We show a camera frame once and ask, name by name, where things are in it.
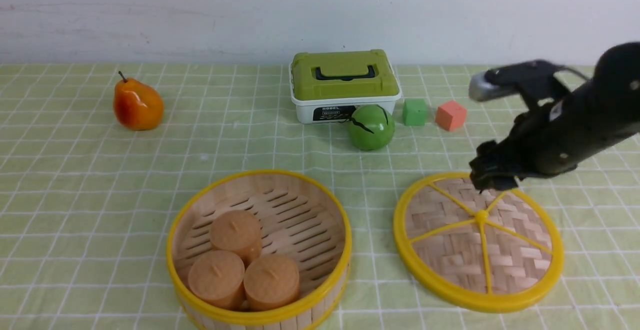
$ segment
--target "woven bamboo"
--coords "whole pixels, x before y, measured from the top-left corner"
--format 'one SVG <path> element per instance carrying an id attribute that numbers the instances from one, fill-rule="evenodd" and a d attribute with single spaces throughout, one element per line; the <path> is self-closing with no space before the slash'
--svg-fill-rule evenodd
<path id="1" fill-rule="evenodd" d="M 513 193 L 479 193 L 469 178 L 443 179 L 434 185 L 423 187 L 411 199 L 405 226 L 409 239 L 423 237 L 414 241 L 413 250 L 435 273 L 469 291 L 489 292 L 480 223 L 473 220 L 476 213 L 490 207 L 487 223 L 482 223 L 482 227 L 491 292 L 516 294 L 544 277 L 551 264 L 553 247 L 549 230 L 530 205 Z M 463 221 L 468 222 L 437 232 Z"/>
<path id="2" fill-rule="evenodd" d="M 231 210 L 245 210 L 254 214 L 261 224 L 262 255 L 278 253 L 290 257 L 300 271 L 300 300 L 287 306 L 290 317 L 280 317 L 270 311 L 263 323 L 256 320 L 262 312 L 247 311 L 247 304 L 236 312 L 235 321 L 212 317 L 195 306 L 188 296 L 178 293 L 178 299 L 194 323 L 204 330 L 301 330 L 317 325 L 325 319 L 338 302 L 349 272 L 343 255 L 350 257 L 350 229 L 343 209 L 326 189 L 306 180 L 279 171 L 250 173 L 235 177 L 208 189 L 190 204 L 175 226 L 171 257 L 176 277 L 188 289 L 188 272 L 199 256 L 212 250 L 210 225 L 215 218 Z M 304 311 L 296 314 L 297 303 L 314 295 L 313 291 L 327 282 L 329 289 Z M 242 323 L 243 316 L 251 321 Z"/>

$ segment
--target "white wall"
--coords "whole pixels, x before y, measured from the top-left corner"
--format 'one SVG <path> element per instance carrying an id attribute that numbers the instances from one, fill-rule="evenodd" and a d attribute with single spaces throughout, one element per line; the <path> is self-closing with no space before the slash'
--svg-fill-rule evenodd
<path id="1" fill-rule="evenodd" d="M 640 38 L 640 0 L 0 0 L 0 61 L 590 64 Z"/>

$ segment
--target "green cube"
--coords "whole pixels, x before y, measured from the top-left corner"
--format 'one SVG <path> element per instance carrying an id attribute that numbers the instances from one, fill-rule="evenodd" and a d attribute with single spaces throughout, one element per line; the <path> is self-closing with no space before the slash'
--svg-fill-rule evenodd
<path id="1" fill-rule="evenodd" d="M 402 121 L 408 127 L 421 127 L 427 122 L 427 103 L 423 99 L 405 99 Z"/>

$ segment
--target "yellow spoke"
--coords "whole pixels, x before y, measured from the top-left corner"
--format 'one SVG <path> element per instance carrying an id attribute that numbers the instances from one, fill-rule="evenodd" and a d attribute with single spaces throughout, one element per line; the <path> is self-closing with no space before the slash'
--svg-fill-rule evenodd
<path id="1" fill-rule="evenodd" d="M 447 193 L 446 191 L 440 189 L 435 184 L 429 184 L 429 186 L 434 188 L 438 193 L 441 193 L 442 195 L 446 196 L 447 198 L 450 198 L 455 204 L 458 205 L 458 207 L 461 207 L 462 209 L 464 209 L 464 211 L 468 212 L 469 215 L 475 216 L 475 213 L 473 211 L 471 211 L 471 209 L 469 209 L 469 207 L 467 207 L 467 205 L 462 204 L 462 202 L 460 200 L 458 200 L 458 199 L 454 198 L 453 196 L 451 196 L 450 193 Z"/>
<path id="2" fill-rule="evenodd" d="M 533 241 L 533 240 L 531 240 L 531 239 L 529 239 L 529 238 L 527 238 L 527 237 L 525 237 L 525 236 L 523 236 L 523 235 L 520 235 L 520 234 L 518 234 L 518 233 L 516 233 L 516 232 L 512 232 L 511 230 L 509 230 L 509 229 L 505 228 L 505 227 L 504 227 L 504 226 L 502 226 L 502 225 L 498 225 L 498 224 L 496 224 L 496 223 L 492 223 L 492 222 L 490 222 L 490 221 L 487 221 L 486 223 L 487 223 L 487 225 L 493 226 L 493 227 L 494 227 L 494 228 L 496 228 L 496 229 L 502 230 L 503 232 L 505 232 L 505 233 L 507 233 L 507 234 L 513 235 L 513 236 L 514 236 L 514 237 L 516 237 L 516 238 L 522 239 L 523 241 L 526 241 L 526 242 L 530 243 L 531 245 L 533 245 L 533 246 L 535 246 L 536 248 L 538 248 L 538 249 L 540 249 L 540 250 L 544 251 L 545 253 L 553 254 L 553 251 L 551 251 L 551 250 L 547 249 L 547 247 L 546 247 L 546 246 L 542 246 L 542 245 L 538 244 L 537 242 L 535 242 L 535 241 Z"/>
<path id="3" fill-rule="evenodd" d="M 491 267 L 489 265 L 489 252 L 487 252 L 487 235 L 485 232 L 485 225 L 480 223 L 478 227 L 480 227 L 480 241 L 482 241 L 482 257 L 484 258 L 484 275 L 486 276 L 486 293 L 487 295 L 492 294 L 492 285 L 491 285 Z"/>
<path id="4" fill-rule="evenodd" d="M 447 224 L 447 225 L 445 225 L 445 226 L 443 226 L 441 228 L 437 228 L 437 229 L 431 230 L 430 232 L 426 232 L 425 234 L 422 234 L 422 235 L 419 235 L 419 236 L 417 236 L 417 237 L 415 237 L 413 239 L 410 239 L 409 241 L 411 243 L 414 243 L 416 241 L 421 241 L 422 239 L 426 239 L 426 238 L 428 238 L 428 237 L 430 237 L 432 235 L 436 235 L 436 234 L 441 233 L 441 232 L 446 232 L 446 230 L 455 229 L 455 228 L 457 228 L 459 226 L 464 226 L 464 225 L 475 223 L 475 222 L 476 222 L 475 219 L 469 219 L 469 220 L 465 220 L 465 221 L 459 221 L 457 223 Z"/>
<path id="5" fill-rule="evenodd" d="M 496 204 L 498 204 L 498 201 L 500 201 L 500 199 L 504 198 L 506 194 L 507 193 L 505 191 L 503 191 L 502 193 L 498 194 L 498 196 L 496 196 L 496 198 L 486 208 L 486 212 L 487 213 L 491 213 L 491 210 L 493 210 L 494 207 L 496 207 Z"/>

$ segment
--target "box label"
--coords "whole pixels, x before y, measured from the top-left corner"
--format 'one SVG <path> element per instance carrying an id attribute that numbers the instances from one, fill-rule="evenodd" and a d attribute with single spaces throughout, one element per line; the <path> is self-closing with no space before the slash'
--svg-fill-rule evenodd
<path id="1" fill-rule="evenodd" d="M 356 107 L 354 105 L 315 108 L 313 110 L 313 121 L 348 119 L 355 110 Z"/>

